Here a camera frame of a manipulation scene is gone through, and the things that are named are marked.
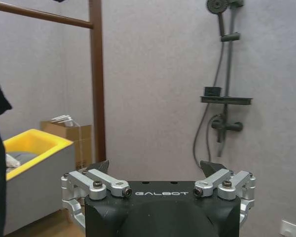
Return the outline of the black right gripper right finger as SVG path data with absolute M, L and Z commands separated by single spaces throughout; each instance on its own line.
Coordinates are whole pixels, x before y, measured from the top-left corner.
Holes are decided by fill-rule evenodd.
M 234 200 L 239 197 L 241 200 L 239 223 L 244 224 L 249 210 L 255 204 L 255 176 L 247 171 L 234 174 L 222 164 L 209 161 L 201 161 L 200 167 L 206 178 L 194 183 L 194 196 L 206 198 L 217 191 L 218 197 L 223 200 Z

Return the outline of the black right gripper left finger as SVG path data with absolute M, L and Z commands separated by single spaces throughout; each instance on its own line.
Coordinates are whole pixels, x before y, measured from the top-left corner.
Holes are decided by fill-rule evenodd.
M 108 193 L 117 198 L 128 198 L 132 194 L 127 181 L 118 180 L 95 168 L 65 173 L 61 177 L 61 190 L 62 207 L 79 227 L 85 227 L 79 198 L 89 196 L 91 200 L 103 200 Z

